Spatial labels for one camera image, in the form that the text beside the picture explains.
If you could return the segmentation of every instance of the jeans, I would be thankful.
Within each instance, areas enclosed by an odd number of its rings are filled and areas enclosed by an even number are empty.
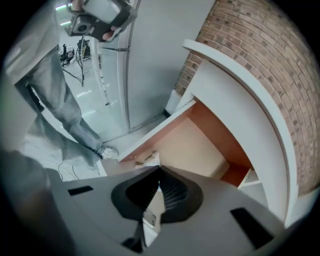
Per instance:
[[[43,117],[31,98],[27,84],[31,85],[42,103],[78,143],[56,131]],[[61,162],[72,160],[73,165],[77,161],[80,165],[85,162],[95,168],[100,159],[97,154],[101,154],[105,148],[99,135],[82,118],[80,107],[66,83],[57,49],[51,50],[15,86],[38,114],[26,140],[32,145],[42,145],[42,148],[45,145],[41,150],[47,150]]]

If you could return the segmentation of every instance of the handheld device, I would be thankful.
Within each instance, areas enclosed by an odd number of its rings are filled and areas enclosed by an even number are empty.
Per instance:
[[[137,17],[137,11],[125,0],[85,0],[81,11],[67,9],[72,13],[71,23],[65,28],[70,36],[92,36],[103,42],[102,36],[117,28],[114,36],[107,42],[112,42]]]

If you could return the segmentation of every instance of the brick wallpaper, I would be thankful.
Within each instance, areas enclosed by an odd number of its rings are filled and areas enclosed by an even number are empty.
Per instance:
[[[299,194],[320,183],[317,61],[292,21],[267,0],[216,0],[196,40],[233,58],[271,94],[291,133]],[[183,94],[202,58],[189,54],[175,89]]]

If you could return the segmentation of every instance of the shoe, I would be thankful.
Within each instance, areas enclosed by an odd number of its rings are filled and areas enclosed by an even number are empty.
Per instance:
[[[102,159],[115,159],[118,157],[118,152],[112,147],[106,147],[101,154]]]

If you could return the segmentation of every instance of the camera lens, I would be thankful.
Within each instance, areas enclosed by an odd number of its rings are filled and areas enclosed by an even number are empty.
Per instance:
[[[85,31],[86,29],[87,29],[87,25],[81,25],[81,26],[78,27],[78,31],[79,31],[79,32],[83,32],[83,31]]]

